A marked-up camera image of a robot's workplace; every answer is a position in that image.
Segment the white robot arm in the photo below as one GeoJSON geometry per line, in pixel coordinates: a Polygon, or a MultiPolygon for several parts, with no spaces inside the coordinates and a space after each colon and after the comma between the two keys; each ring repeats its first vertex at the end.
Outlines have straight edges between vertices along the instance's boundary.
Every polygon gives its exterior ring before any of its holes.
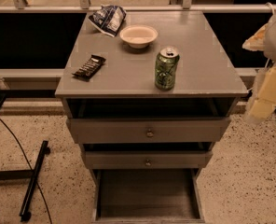
{"type": "Polygon", "coordinates": [[[269,21],[244,41],[242,47],[250,51],[262,51],[271,67],[266,66],[255,76],[252,96],[246,106],[244,119],[248,123],[259,124],[276,109],[276,9],[272,10],[269,21]]]}

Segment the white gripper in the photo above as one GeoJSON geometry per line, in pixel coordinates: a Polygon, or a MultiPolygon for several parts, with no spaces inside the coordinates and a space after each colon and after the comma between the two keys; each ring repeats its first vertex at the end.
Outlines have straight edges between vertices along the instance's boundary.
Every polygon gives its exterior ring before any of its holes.
{"type": "MultiPolygon", "coordinates": [[[[263,51],[267,25],[260,27],[242,44],[250,51],[263,51]]],[[[276,64],[269,70],[260,70],[254,81],[252,96],[245,108],[244,120],[250,124],[259,124],[269,117],[276,108],[276,64]]]]}

